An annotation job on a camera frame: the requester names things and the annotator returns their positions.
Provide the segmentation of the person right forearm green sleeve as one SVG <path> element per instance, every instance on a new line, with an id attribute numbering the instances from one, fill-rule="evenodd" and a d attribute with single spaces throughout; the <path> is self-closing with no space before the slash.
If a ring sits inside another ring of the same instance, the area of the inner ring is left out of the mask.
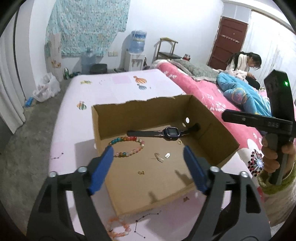
<path id="1" fill-rule="evenodd" d="M 281 185 L 271 185 L 269 174 L 263 171 L 257 178 L 264 197 L 264 208 L 270 226 L 283 223 L 295 207 L 295 164 Z"/>

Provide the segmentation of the person right hand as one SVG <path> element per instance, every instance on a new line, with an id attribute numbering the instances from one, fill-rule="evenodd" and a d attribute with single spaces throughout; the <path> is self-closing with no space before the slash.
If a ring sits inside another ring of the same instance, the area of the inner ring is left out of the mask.
<path id="1" fill-rule="evenodd" d="M 287 177 L 293 169 L 295 163 L 295 145 L 293 144 L 293 142 L 289 142 L 288 144 L 282 146 L 281 150 L 284 154 L 288 154 L 284 174 L 284 177 Z M 267 173 L 274 173 L 277 169 L 280 168 L 280 163 L 277 161 L 278 154 L 276 153 L 276 151 L 268 147 L 268 141 L 266 137 L 262 139 L 261 151 L 263 153 L 264 170 Z"/>

